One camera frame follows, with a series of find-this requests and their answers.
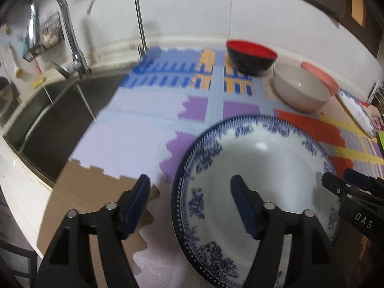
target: purple foam tile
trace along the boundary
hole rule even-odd
[[[196,135],[176,132],[176,138],[167,143],[167,149],[172,157],[160,163],[160,170],[164,173],[167,183],[173,183],[177,167],[195,139]]]
[[[372,146],[376,152],[376,155],[380,158],[383,158],[383,155],[381,154],[381,151],[380,151],[380,148],[379,148],[379,144],[376,143],[376,142],[371,142],[372,143]]]
[[[204,121],[207,112],[208,98],[188,96],[189,101],[184,102],[185,111],[177,115],[180,119]]]
[[[223,119],[254,114],[260,114],[260,107],[257,105],[224,101]]]

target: kitchen sink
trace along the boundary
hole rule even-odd
[[[37,176],[53,186],[94,120],[77,85],[96,116],[129,71],[109,71],[46,85],[22,110],[4,139]]]

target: pink item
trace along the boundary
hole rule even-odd
[[[300,65],[302,68],[308,70],[309,72],[313,73],[317,78],[319,78],[322,83],[325,84],[328,91],[330,92],[331,96],[334,96],[337,91],[340,89],[337,82],[324,70],[320,69],[319,67],[316,67],[315,65],[312,65],[308,62],[301,62]]]
[[[35,68],[37,74],[40,76],[41,73],[42,73],[42,71],[40,70],[40,66],[39,66],[39,64],[37,63],[37,60],[36,60],[36,59],[32,59],[32,60],[31,60],[31,64],[32,64],[32,66]]]

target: white wall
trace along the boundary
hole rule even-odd
[[[74,31],[83,52],[106,44],[139,43],[134,0],[96,0],[90,16],[89,0],[67,0]],[[153,44],[176,38],[180,45],[188,39],[249,39],[295,53],[300,59],[315,62],[326,71],[341,75],[339,80],[368,95],[372,85],[383,79],[377,60],[347,29],[337,25],[325,13],[302,0],[140,0],[145,35]],[[54,0],[41,0],[40,20],[58,11]],[[12,33],[0,32],[3,45],[12,44],[21,51],[18,38],[25,34],[28,6],[19,2],[8,16]],[[0,49],[7,68],[13,66]],[[64,63],[71,56],[66,40],[38,57],[42,71],[51,67],[51,59]],[[14,79],[22,98],[36,80],[34,68],[19,57],[27,71],[23,80]]]
[[[384,78],[380,64],[355,36],[302,0],[232,0],[230,37],[307,57],[366,94]]]
[[[379,62],[380,66],[384,68],[384,34],[381,38],[377,61]]]
[[[145,36],[153,43],[164,38],[189,37],[197,39],[218,39],[224,41],[229,36],[231,0],[139,0],[143,18]],[[139,28],[134,0],[96,0],[90,16],[86,15],[89,0],[67,0],[72,17],[73,28],[78,44],[83,52],[108,42],[119,42],[130,39],[139,43]],[[59,11],[55,0],[41,0],[39,3],[40,22]],[[23,36],[28,19],[28,6],[19,2],[10,12],[8,24],[11,28],[9,36],[0,32],[0,40],[4,45],[12,44],[20,50],[18,37]],[[38,62],[42,71],[51,67],[51,60],[58,63],[71,57],[71,49],[65,35],[65,44],[40,55]],[[9,72],[13,67],[7,55],[4,57]],[[33,68],[22,58],[22,67],[35,76]],[[22,98],[31,90],[31,78],[15,79],[20,87]]]

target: screw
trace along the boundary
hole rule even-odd
[[[267,210],[273,210],[276,208],[276,205],[272,202],[265,202],[264,208],[266,208]]]
[[[69,217],[69,218],[74,218],[76,215],[78,215],[79,213],[77,212],[77,210],[69,210],[68,212],[67,212],[67,217]]]
[[[314,212],[310,209],[304,210],[304,214],[309,218],[314,217]]]
[[[118,203],[117,203],[117,202],[114,202],[114,201],[108,202],[108,204],[105,205],[105,207],[106,207],[108,210],[113,210],[113,209],[115,209],[117,206],[118,206]]]

